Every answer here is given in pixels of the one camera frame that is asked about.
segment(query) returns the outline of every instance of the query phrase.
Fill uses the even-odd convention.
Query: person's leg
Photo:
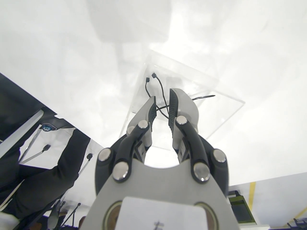
[[[30,136],[37,129],[38,124],[35,124],[16,144],[7,151],[2,158],[0,158],[0,204],[7,198],[11,191],[19,184],[18,179],[20,157],[19,148],[24,142],[30,138]],[[10,136],[13,131],[1,137],[1,140],[5,140]]]
[[[26,178],[3,212],[22,219],[43,209],[71,188],[78,178],[89,142],[89,137],[77,129],[74,130],[58,165],[53,169]]]

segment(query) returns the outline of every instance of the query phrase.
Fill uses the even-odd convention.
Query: white floor
[[[250,183],[235,185],[249,203]],[[284,226],[293,218],[307,218],[307,172],[256,182],[252,214],[258,224]]]
[[[304,1],[0,0],[0,72],[108,147],[153,49],[246,102],[209,139],[231,185],[303,173]]]

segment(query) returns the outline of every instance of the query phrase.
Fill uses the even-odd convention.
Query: yellow line
[[[295,215],[294,218],[295,218],[295,219],[299,219],[305,212],[307,212],[307,207],[304,208],[300,213],[298,213],[298,215]]]
[[[248,198],[248,207],[249,207],[250,211],[252,211],[252,209],[253,209],[255,188],[256,188],[256,182],[250,183],[250,194],[249,194],[249,198]]]

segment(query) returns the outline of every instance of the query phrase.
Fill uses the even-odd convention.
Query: clear acrylic box
[[[194,101],[199,110],[198,133],[205,139],[208,139],[245,104],[244,101],[228,95],[228,92],[217,91],[216,88],[219,85],[217,79],[151,51],[137,80],[135,94],[120,136],[126,133],[130,120],[149,98],[145,91],[147,77],[150,78],[150,82],[147,83],[150,95],[156,96],[159,107],[165,106],[159,81],[151,76],[153,72],[161,80],[167,104],[169,104],[170,88],[180,88],[191,98],[215,95]],[[166,108],[162,111],[168,116]],[[168,126],[168,119],[159,111],[153,122],[152,141],[153,147],[173,151],[172,132]]]

